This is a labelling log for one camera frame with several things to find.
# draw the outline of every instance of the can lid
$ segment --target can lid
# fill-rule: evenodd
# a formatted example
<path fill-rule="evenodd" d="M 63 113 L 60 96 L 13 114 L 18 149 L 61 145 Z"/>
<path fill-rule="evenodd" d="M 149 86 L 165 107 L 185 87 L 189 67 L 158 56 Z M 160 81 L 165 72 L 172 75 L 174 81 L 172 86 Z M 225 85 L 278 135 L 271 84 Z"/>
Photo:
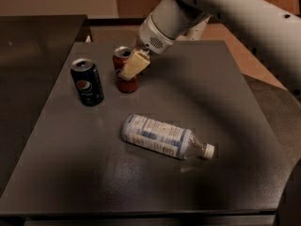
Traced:
<path fill-rule="evenodd" d="M 212 159 L 214 157 L 214 149 L 215 149 L 215 146 L 207 143 L 204 158 Z"/>
<path fill-rule="evenodd" d="M 114 56 L 119 58 L 127 58 L 132 53 L 133 49 L 126 47 L 126 46 L 120 46 L 114 51 Z"/>
<path fill-rule="evenodd" d="M 93 62 L 88 58 L 75 59 L 71 65 L 71 68 L 76 72 L 85 72 L 92 68 Z"/>

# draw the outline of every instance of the can logo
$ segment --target can logo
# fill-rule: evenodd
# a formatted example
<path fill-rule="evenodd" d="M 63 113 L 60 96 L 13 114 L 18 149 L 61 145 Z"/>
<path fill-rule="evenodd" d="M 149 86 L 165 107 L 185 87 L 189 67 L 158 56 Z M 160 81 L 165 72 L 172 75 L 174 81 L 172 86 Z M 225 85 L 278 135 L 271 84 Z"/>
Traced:
<path fill-rule="evenodd" d="M 79 80 L 76 82 L 76 86 L 83 92 L 90 92 L 92 90 L 92 84 L 87 80 Z"/>

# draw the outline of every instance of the plastic water bottle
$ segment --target plastic water bottle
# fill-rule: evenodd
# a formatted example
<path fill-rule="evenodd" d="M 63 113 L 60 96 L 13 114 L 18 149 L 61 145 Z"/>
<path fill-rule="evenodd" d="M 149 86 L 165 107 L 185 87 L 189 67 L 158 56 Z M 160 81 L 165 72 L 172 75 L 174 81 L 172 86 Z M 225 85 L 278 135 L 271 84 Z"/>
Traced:
<path fill-rule="evenodd" d="M 126 119 L 121 135 L 123 140 L 136 146 L 181 160 L 197 156 L 212 159 L 214 156 L 214 146 L 200 142 L 191 130 L 136 114 Z"/>

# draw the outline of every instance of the white object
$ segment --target white object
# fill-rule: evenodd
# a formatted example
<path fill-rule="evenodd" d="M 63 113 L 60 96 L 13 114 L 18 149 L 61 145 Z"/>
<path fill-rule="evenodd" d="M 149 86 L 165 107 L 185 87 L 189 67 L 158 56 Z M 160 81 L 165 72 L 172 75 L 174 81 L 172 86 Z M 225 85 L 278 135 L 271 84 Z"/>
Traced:
<path fill-rule="evenodd" d="M 138 45 L 162 54 L 183 30 L 210 15 L 301 99 L 301 19 L 263 0 L 162 0 L 141 25 Z"/>
<path fill-rule="evenodd" d="M 212 159 L 214 146 L 200 142 L 189 129 L 130 115 L 121 131 L 123 140 L 178 159 L 202 156 Z"/>

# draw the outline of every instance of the black can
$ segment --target black can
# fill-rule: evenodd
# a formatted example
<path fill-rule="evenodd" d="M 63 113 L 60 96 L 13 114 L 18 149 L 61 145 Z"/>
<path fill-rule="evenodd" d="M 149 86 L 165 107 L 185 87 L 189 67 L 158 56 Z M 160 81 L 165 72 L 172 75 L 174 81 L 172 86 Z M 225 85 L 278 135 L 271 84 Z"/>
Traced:
<path fill-rule="evenodd" d="M 78 58 L 71 65 L 71 75 L 84 105 L 94 106 L 103 100 L 103 89 L 96 65 L 87 58 Z"/>

